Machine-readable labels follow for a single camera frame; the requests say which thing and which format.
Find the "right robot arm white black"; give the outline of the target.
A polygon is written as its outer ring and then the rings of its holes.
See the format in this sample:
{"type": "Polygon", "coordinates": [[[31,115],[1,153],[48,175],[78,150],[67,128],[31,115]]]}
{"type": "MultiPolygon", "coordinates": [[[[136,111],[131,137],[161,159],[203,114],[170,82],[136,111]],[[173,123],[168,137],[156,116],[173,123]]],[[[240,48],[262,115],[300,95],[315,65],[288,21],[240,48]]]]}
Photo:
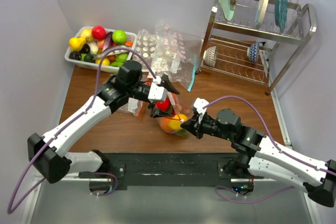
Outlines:
{"type": "Polygon", "coordinates": [[[325,206],[335,205],[335,161],[321,161],[300,154],[270,136],[243,125],[232,110],[224,109],[216,118],[197,111],[181,127],[201,139],[207,134],[230,141],[241,158],[234,165],[239,178],[248,175],[287,183],[307,193],[314,202],[325,206]]]}

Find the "clear zip bag orange zipper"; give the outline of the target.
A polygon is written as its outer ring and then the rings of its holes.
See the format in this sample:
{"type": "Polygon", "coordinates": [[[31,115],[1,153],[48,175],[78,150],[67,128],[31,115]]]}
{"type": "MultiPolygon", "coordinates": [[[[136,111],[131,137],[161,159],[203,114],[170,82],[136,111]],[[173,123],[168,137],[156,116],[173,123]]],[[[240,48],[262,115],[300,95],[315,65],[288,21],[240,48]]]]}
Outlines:
{"type": "MultiPolygon", "coordinates": [[[[191,118],[192,116],[191,107],[186,105],[184,102],[182,102],[182,100],[176,94],[174,93],[172,94],[172,101],[170,100],[170,103],[171,103],[170,108],[166,112],[172,113],[174,116],[172,118],[168,118],[168,117],[165,117],[165,118],[169,120],[178,120],[176,115],[181,114],[181,113],[187,115],[188,119],[191,118]]],[[[172,131],[171,133],[167,133],[167,134],[176,135],[181,138],[188,138],[190,135],[190,133],[185,129],[181,129],[179,131],[172,131]]]]}

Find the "yellow mango fruit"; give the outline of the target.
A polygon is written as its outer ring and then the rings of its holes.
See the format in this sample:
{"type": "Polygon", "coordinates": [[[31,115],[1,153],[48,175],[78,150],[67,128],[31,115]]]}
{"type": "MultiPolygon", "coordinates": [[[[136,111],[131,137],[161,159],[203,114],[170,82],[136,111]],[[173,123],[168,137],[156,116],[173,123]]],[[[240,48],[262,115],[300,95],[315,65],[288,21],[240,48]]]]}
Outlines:
{"type": "Polygon", "coordinates": [[[188,120],[188,116],[183,113],[177,114],[176,116],[177,116],[177,119],[181,122],[186,122],[188,120]]]}

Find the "orange fruit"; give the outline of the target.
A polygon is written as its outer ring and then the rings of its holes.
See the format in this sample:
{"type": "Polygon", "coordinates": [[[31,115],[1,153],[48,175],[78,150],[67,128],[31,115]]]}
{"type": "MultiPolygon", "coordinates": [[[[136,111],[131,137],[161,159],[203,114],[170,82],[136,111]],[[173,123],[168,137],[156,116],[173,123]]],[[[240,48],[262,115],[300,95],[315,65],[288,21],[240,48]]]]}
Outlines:
{"type": "Polygon", "coordinates": [[[170,120],[167,118],[162,118],[159,121],[159,125],[161,129],[166,133],[171,133],[172,129],[169,127],[170,120]]]}

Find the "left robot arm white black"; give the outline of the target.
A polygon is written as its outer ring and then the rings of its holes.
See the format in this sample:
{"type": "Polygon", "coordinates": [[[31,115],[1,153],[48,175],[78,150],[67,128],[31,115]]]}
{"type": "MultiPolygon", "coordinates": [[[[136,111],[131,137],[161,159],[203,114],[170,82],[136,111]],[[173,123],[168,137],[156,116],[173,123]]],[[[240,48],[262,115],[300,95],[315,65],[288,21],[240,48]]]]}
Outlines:
{"type": "Polygon", "coordinates": [[[149,102],[165,101],[178,94],[167,75],[156,77],[150,85],[141,82],[142,66],[128,60],[71,117],[43,136],[28,138],[28,158],[44,179],[53,184],[67,174],[91,172],[97,178],[108,174],[109,161],[100,151],[71,153],[71,147],[93,126],[125,105],[129,98],[149,102]]]}

